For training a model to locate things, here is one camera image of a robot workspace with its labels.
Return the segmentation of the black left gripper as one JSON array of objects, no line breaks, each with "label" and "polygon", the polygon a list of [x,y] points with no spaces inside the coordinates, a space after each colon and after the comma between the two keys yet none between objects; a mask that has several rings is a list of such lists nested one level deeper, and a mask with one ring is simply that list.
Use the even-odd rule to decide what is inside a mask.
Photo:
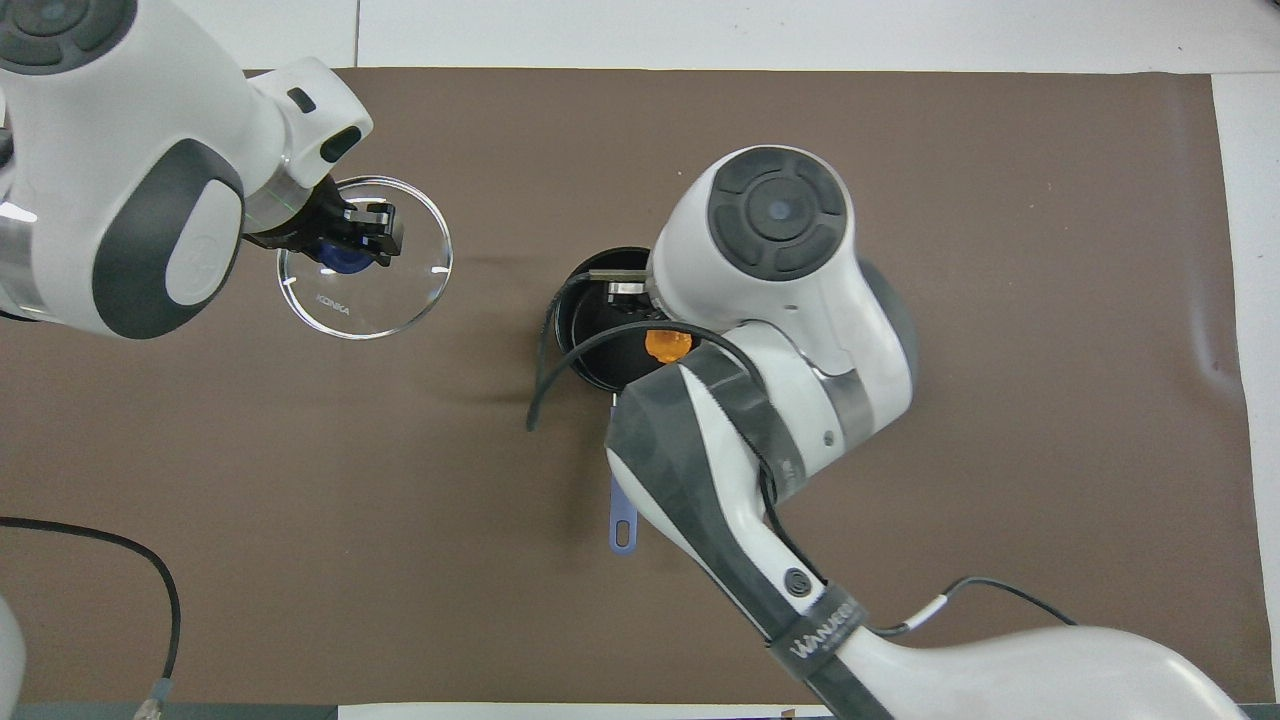
[{"label": "black left gripper", "polygon": [[248,211],[243,219],[243,238],[251,243],[321,265],[330,264],[338,247],[389,266],[402,254],[402,234],[394,204],[353,205],[333,176],[324,176],[297,209],[285,208],[283,220],[252,219]]}]

